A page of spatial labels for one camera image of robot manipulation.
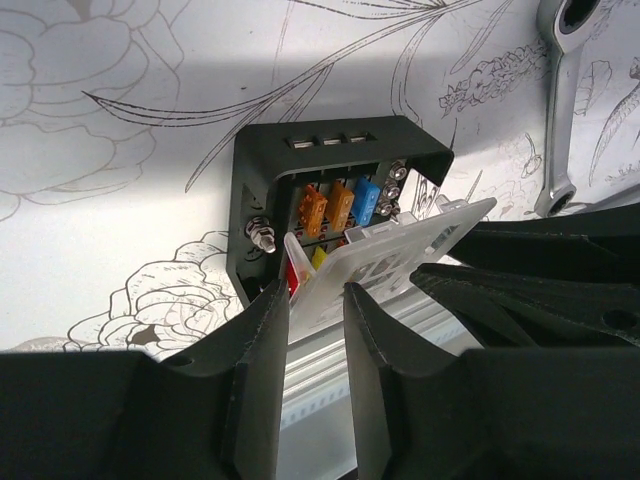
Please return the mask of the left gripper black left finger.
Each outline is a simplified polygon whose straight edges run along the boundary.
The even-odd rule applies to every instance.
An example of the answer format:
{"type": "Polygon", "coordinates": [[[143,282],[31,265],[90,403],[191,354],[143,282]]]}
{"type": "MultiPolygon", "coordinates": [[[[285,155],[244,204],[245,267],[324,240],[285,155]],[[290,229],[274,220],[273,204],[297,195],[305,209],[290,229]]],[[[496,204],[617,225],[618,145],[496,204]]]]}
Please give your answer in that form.
{"type": "Polygon", "coordinates": [[[289,294],[272,282],[243,312],[144,376],[142,479],[272,479],[289,294]]]}

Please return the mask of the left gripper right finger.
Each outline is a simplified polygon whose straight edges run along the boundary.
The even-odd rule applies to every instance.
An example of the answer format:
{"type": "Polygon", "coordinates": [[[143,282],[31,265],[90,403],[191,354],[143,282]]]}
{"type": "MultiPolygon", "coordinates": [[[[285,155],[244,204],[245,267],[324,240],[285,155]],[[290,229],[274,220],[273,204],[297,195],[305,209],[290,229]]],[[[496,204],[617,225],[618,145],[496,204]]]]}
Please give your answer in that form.
{"type": "Polygon", "coordinates": [[[388,315],[357,283],[344,287],[358,474],[462,479],[480,452],[465,363],[388,315]]]}

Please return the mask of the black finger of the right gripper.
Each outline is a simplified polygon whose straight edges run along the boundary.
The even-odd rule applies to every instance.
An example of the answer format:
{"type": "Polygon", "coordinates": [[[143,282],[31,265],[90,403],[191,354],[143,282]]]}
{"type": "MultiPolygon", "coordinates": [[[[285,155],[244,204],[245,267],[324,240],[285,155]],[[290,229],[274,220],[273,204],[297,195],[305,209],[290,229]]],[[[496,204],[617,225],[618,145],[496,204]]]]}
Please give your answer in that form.
{"type": "Polygon", "coordinates": [[[626,219],[482,222],[411,282],[484,347],[636,347],[639,227],[626,219]]]}

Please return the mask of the yellow blade fuse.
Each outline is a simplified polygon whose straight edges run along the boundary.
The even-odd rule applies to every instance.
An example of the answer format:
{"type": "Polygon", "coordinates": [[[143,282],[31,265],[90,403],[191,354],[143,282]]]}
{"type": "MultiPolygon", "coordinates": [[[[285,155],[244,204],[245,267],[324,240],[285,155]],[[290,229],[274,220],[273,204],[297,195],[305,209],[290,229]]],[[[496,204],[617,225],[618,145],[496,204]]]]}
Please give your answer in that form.
{"type": "Polygon", "coordinates": [[[317,246],[311,257],[311,264],[315,270],[318,270],[328,257],[327,252],[321,246],[317,246]]]}

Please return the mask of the clear fuse box cover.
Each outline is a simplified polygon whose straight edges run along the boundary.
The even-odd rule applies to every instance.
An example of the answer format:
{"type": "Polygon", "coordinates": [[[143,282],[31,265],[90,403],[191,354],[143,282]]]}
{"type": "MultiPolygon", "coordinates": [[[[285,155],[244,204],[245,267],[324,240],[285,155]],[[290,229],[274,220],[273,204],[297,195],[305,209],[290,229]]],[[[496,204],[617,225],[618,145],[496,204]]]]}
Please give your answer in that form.
{"type": "Polygon", "coordinates": [[[295,343],[342,321],[344,285],[355,282],[379,303],[408,288],[409,275],[423,263],[436,263],[495,207],[489,197],[456,200],[423,220],[402,212],[396,221],[345,231],[347,243],[315,268],[296,236],[284,248],[298,287],[290,298],[289,341],[295,343]]]}

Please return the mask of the black fuse box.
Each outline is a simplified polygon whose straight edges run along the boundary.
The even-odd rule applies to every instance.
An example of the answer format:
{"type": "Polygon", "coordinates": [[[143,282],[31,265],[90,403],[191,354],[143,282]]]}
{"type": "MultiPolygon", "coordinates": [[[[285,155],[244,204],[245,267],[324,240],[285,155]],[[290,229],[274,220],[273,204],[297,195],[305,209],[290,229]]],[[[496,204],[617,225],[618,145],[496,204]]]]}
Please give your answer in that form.
{"type": "Polygon", "coordinates": [[[410,173],[442,185],[451,147],[404,116],[252,124],[233,142],[226,271],[243,305],[277,278],[299,282],[284,247],[308,258],[344,246],[356,226],[399,211],[410,173]]]}

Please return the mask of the blue blade fuse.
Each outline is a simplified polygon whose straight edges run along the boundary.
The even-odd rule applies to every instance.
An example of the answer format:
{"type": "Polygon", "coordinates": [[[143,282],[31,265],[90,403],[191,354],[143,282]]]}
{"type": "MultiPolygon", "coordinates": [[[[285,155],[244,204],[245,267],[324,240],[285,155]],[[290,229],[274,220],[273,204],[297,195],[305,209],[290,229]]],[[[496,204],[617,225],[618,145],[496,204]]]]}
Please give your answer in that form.
{"type": "Polygon", "coordinates": [[[357,225],[367,226],[375,211],[380,188],[365,177],[361,177],[357,181],[353,193],[354,201],[351,207],[351,214],[354,216],[357,225]]]}

